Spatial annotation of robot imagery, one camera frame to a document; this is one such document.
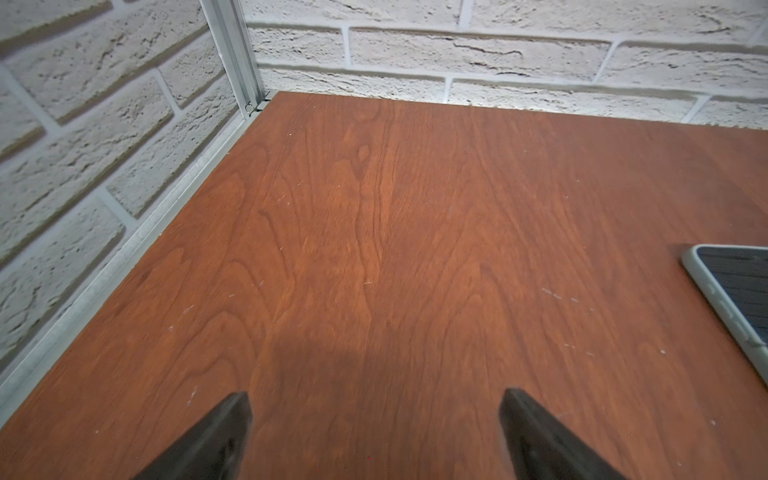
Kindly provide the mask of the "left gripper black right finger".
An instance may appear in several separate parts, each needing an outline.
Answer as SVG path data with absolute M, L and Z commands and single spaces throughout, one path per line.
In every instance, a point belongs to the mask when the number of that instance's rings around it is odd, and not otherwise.
M 505 390 L 499 419 L 519 479 L 624 477 L 521 388 Z

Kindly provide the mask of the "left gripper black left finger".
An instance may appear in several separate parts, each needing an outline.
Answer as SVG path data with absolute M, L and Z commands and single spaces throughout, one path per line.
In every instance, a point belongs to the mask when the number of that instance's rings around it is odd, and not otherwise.
M 137 479 L 236 479 L 252 423 L 248 394 L 233 392 L 135 475 Z

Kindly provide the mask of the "phone with grey case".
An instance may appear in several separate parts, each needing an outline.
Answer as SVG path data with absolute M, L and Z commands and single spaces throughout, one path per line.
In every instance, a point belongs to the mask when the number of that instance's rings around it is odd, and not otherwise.
M 767 248 L 698 244 L 681 262 L 762 380 L 767 379 Z

